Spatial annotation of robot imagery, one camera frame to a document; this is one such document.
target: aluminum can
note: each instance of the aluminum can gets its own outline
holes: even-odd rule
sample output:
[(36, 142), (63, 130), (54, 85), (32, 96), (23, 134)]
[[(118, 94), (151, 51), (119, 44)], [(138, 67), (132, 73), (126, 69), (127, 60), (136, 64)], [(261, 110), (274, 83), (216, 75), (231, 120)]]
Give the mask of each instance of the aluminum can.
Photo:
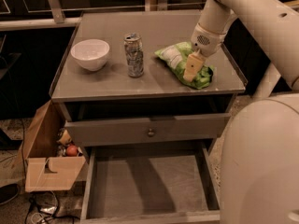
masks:
[(124, 50), (128, 63), (128, 75), (141, 77), (143, 75), (143, 50), (140, 34), (126, 34), (124, 36)]

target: cardboard box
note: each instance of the cardboard box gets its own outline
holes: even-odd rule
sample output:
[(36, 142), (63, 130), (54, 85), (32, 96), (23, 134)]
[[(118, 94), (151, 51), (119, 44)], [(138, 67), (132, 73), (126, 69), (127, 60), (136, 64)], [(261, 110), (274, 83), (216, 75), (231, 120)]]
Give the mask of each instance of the cardboard box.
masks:
[(28, 160), (25, 191), (72, 188), (86, 161), (83, 156), (55, 157), (63, 127), (64, 119), (52, 101), (37, 109), (15, 160), (15, 164)]

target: metal knob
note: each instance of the metal knob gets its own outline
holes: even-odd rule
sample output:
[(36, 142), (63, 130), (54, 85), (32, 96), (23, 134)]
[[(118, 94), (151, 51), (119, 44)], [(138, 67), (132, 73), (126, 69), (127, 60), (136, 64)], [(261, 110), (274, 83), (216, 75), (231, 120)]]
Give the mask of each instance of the metal knob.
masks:
[(153, 129), (149, 128), (148, 137), (153, 137), (155, 134), (156, 134), (156, 132)]

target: bowl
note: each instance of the bowl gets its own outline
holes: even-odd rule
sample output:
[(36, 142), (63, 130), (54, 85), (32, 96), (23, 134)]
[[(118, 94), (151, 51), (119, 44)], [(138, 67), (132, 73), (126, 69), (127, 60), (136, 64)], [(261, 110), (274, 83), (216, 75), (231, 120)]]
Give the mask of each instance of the bowl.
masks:
[(82, 68), (97, 71), (108, 60), (110, 46), (106, 41), (89, 39), (78, 42), (71, 49), (71, 55)]

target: green chip bag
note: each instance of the green chip bag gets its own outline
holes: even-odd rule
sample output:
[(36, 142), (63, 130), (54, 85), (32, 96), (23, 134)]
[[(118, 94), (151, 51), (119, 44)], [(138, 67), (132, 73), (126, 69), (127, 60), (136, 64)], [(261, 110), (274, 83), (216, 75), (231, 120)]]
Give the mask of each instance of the green chip bag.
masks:
[(193, 53), (191, 42), (181, 42), (155, 51), (155, 54), (167, 63), (181, 83), (200, 90), (212, 82), (213, 67), (204, 65), (192, 82), (186, 81), (183, 76), (188, 55), (191, 53)]

